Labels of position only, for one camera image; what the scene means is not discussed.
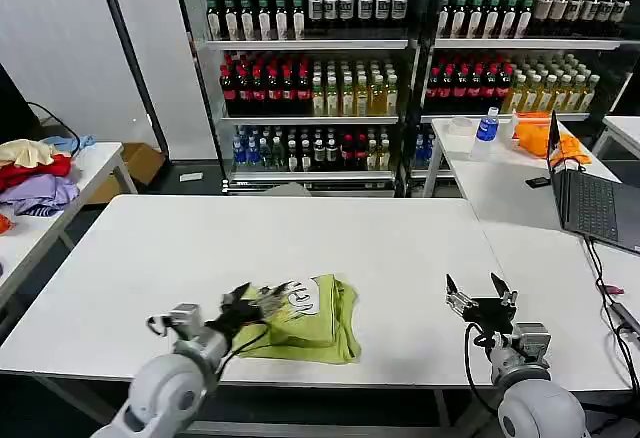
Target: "beige cloth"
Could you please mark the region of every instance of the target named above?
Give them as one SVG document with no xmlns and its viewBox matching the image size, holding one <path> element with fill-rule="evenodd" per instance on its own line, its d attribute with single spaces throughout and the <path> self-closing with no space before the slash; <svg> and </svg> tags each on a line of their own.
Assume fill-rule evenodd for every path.
<svg viewBox="0 0 640 438">
<path fill-rule="evenodd" d="M 24 168 L 53 163 L 59 152 L 53 145 L 31 140 L 14 140 L 0 145 L 0 166 L 14 164 Z"/>
</svg>

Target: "green cloth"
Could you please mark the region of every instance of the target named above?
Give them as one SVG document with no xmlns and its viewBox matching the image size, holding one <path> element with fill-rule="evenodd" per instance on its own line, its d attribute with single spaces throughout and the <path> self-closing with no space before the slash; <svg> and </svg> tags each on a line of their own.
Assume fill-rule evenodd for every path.
<svg viewBox="0 0 640 438">
<path fill-rule="evenodd" d="M 250 287 L 245 298 L 255 298 Z M 360 356 L 360 345 L 351 330 L 356 292 L 333 275 L 291 282 L 282 309 L 271 316 L 268 331 L 239 356 L 319 361 L 342 364 Z M 244 327 L 233 341 L 233 348 L 255 339 L 265 325 Z"/>
</svg>

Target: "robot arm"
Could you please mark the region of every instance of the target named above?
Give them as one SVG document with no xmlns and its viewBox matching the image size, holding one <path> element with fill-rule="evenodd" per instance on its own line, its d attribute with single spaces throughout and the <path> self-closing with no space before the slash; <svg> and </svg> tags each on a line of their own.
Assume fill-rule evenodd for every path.
<svg viewBox="0 0 640 438">
<path fill-rule="evenodd" d="M 492 274 L 498 298 L 471 299 L 447 275 L 447 303 L 481 334 L 474 340 L 491 362 L 491 381 L 505 390 L 498 419 L 507 438 L 588 438 L 578 400 L 551 382 L 544 359 L 551 335 L 542 323 L 511 323 L 517 292 Z"/>
<path fill-rule="evenodd" d="M 247 283 L 225 295 L 221 315 L 204 324 L 198 305 L 193 304 L 149 318 L 147 326 L 154 333 L 166 336 L 169 328 L 176 332 L 173 353 L 142 367 L 131 383 L 129 399 L 93 438 L 170 438 L 186 428 L 205 396 L 217 387 L 221 363 L 235 335 L 243 326 L 275 313 L 286 285 L 263 288 L 258 299 L 242 300 Z"/>
</svg>

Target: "phone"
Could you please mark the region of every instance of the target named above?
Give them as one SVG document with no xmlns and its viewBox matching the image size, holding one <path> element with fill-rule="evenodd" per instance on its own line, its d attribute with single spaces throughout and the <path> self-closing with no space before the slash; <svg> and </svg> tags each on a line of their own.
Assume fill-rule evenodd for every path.
<svg viewBox="0 0 640 438">
<path fill-rule="evenodd" d="M 544 176 L 531 178 L 530 180 L 524 180 L 524 182 L 531 188 L 542 188 L 543 186 L 549 186 L 551 184 L 551 180 L 549 178 L 545 178 Z"/>
</svg>

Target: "red label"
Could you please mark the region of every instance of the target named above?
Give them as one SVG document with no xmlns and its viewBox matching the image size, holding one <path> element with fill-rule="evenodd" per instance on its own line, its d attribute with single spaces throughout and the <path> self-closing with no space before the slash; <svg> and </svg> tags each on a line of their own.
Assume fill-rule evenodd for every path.
<svg viewBox="0 0 640 438">
<path fill-rule="evenodd" d="M 483 86 L 482 88 L 480 88 L 480 94 L 485 98 L 491 98 L 494 91 L 496 91 L 495 88 L 490 88 L 488 86 Z"/>
</svg>

